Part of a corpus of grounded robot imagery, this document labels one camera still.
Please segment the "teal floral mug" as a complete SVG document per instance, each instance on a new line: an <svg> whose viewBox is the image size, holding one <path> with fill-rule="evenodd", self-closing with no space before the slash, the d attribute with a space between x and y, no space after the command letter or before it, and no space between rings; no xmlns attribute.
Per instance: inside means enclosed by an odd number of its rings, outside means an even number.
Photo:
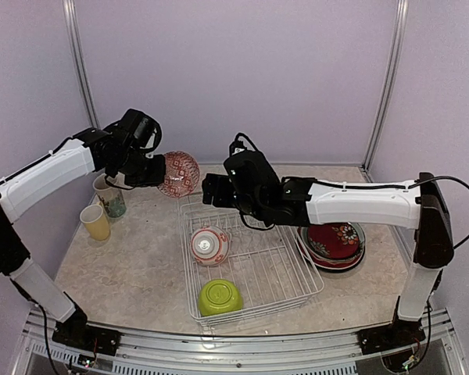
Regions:
<svg viewBox="0 0 469 375"><path fill-rule="evenodd" d="M106 212L106 215L111 219L117 219L123 216L127 207L124 201L123 191L115 187L116 179L101 174L93 181L92 187L98 200Z"/></svg>

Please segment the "blue white patterned bowl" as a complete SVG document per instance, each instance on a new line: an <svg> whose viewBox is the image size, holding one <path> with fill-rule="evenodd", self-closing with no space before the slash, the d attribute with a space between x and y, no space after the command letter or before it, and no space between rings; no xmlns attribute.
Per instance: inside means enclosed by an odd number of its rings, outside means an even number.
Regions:
<svg viewBox="0 0 469 375"><path fill-rule="evenodd" d="M191 194L197 187L200 178L199 165L186 152L173 151L164 154L165 177L157 189L171 198L181 198Z"/></svg>

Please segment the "white red patterned bowl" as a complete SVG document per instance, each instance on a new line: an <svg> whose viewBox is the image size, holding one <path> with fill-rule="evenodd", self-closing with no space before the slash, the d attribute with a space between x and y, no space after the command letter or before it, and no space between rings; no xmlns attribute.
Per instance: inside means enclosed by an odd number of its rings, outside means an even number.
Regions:
<svg viewBox="0 0 469 375"><path fill-rule="evenodd" d="M195 230L190 240L191 255L200 266L219 266L229 255L230 238L215 226Z"/></svg>

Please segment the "pale yellow cup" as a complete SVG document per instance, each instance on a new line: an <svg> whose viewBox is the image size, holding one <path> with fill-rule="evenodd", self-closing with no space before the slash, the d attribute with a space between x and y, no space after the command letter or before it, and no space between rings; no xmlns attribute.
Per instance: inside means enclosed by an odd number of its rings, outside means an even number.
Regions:
<svg viewBox="0 0 469 375"><path fill-rule="evenodd" d="M105 241L111 234L110 224L105 210L99 204L89 205L80 213L80 221L96 241Z"/></svg>

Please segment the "lime green bowl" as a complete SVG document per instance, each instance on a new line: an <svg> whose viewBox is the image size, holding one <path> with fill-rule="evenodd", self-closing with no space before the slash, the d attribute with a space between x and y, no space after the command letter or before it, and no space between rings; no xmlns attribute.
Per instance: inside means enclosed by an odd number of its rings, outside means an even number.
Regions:
<svg viewBox="0 0 469 375"><path fill-rule="evenodd" d="M215 316L242 309L243 299L239 289L229 280L213 279L199 292L198 307L201 316Z"/></svg>

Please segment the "red teal floral plate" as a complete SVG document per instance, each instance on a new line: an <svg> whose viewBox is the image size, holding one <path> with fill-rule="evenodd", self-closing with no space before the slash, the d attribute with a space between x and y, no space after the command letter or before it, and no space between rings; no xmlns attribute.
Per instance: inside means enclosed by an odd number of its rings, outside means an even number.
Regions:
<svg viewBox="0 0 469 375"><path fill-rule="evenodd" d="M319 266L339 267L340 265L349 265L365 253L364 235L360 233L356 236L357 243L353 246L353 250L348 256L336 257L332 255L326 245L317 242L317 249L313 247L313 242L308 235L308 228L299 227L297 229L298 240L297 247L300 255L309 264L319 269Z"/></svg>

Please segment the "teal red flower plate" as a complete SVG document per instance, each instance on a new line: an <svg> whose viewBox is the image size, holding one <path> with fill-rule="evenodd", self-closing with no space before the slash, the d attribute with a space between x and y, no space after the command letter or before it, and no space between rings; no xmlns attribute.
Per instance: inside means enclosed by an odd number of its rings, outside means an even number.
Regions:
<svg viewBox="0 0 469 375"><path fill-rule="evenodd" d="M348 256L362 233L352 223L328 223L307 227L308 235L317 249L317 242L326 245L336 257Z"/></svg>

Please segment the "pink polka dot plate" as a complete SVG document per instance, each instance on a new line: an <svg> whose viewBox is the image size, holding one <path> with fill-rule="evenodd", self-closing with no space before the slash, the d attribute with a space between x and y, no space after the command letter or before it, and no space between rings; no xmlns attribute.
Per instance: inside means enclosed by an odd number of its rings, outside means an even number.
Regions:
<svg viewBox="0 0 469 375"><path fill-rule="evenodd" d="M351 223L299 227L297 234L299 250L318 268L347 270L363 258L364 232Z"/></svg>

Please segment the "black rimmed beige plate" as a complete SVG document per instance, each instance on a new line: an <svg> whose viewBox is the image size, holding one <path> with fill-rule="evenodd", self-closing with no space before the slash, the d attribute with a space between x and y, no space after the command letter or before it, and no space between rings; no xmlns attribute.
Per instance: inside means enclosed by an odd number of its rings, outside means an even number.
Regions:
<svg viewBox="0 0 469 375"><path fill-rule="evenodd" d="M365 253L363 253L361 257L359 257L357 260L355 260L349 265L340 265L339 267L319 266L319 269L325 272L329 272L329 273L344 273L344 272L348 272L358 267L358 265L362 263L364 258L365 258Z"/></svg>

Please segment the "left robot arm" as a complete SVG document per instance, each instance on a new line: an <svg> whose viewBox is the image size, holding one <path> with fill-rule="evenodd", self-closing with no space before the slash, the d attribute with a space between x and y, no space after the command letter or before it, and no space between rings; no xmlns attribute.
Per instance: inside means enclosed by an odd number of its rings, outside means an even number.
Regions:
<svg viewBox="0 0 469 375"><path fill-rule="evenodd" d="M113 123L104 130L87 129L0 180L0 273L53 316L57 330L79 348L94 339L86 314L31 258L13 224L51 193L100 170L111 188L117 188L118 174L124 175L121 189L160 185L165 159L154 151L161 138L158 125L132 130Z"/></svg>

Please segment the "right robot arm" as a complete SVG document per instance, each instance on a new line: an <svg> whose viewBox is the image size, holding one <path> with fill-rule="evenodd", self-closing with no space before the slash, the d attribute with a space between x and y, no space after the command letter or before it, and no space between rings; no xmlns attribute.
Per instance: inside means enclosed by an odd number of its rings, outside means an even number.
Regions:
<svg viewBox="0 0 469 375"><path fill-rule="evenodd" d="M409 276L396 303L385 341L399 347L414 335L442 270L458 245L453 241L449 211L439 178L421 173L398 184L339 184L287 177L259 182L239 174L206 175L202 200L207 205L237 209L266 227L309 227L328 223L367 223L415 231Z"/></svg>

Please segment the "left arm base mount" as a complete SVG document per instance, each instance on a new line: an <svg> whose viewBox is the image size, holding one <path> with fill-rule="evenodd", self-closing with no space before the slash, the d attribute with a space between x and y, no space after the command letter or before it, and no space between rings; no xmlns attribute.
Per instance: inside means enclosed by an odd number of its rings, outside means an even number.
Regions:
<svg viewBox="0 0 469 375"><path fill-rule="evenodd" d="M67 328L56 327L52 340L56 343L92 352L97 355L115 356L119 348L121 333L103 327L85 325L77 333L69 332Z"/></svg>

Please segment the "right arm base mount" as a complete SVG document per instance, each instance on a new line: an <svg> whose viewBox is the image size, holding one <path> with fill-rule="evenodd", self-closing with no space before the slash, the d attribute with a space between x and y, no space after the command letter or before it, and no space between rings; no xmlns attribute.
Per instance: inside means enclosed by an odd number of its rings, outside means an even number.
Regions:
<svg viewBox="0 0 469 375"><path fill-rule="evenodd" d="M363 329L356 336L363 355L402 348L426 338L421 327L391 327L390 325Z"/></svg>

